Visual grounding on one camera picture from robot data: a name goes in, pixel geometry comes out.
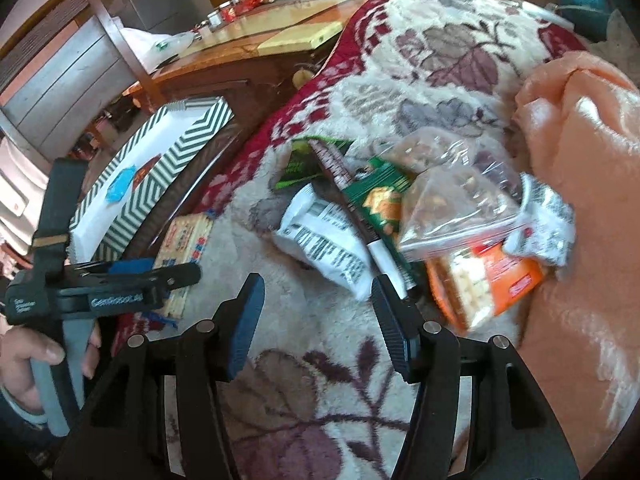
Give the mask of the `person's left hand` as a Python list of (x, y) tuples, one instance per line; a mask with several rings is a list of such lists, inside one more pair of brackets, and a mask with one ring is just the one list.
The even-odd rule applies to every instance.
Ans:
[(1, 336), (1, 385), (26, 412), (43, 413), (31, 360), (50, 366), (61, 364), (65, 350), (46, 335), (23, 326), (12, 326)]

